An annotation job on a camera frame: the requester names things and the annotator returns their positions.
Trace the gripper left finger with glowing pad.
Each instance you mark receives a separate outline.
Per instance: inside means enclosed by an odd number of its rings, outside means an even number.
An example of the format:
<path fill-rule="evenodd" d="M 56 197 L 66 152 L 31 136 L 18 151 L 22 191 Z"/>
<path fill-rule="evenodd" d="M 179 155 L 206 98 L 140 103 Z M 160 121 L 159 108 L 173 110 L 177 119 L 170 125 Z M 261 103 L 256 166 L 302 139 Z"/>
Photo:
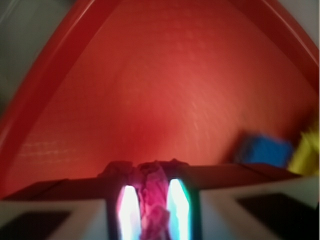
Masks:
<path fill-rule="evenodd" d="M 3 240 L 137 240 L 138 196 L 121 176 L 39 181 L 0 201 Z"/>

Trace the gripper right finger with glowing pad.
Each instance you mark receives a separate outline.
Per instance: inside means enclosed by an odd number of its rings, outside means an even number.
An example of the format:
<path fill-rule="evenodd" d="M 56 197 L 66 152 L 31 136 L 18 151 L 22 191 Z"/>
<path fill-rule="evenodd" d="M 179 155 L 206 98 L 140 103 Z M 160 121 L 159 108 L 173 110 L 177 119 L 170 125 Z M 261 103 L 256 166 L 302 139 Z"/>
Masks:
<path fill-rule="evenodd" d="M 268 164 L 180 166 L 170 174 L 173 240 L 317 240 L 318 176 Z"/>

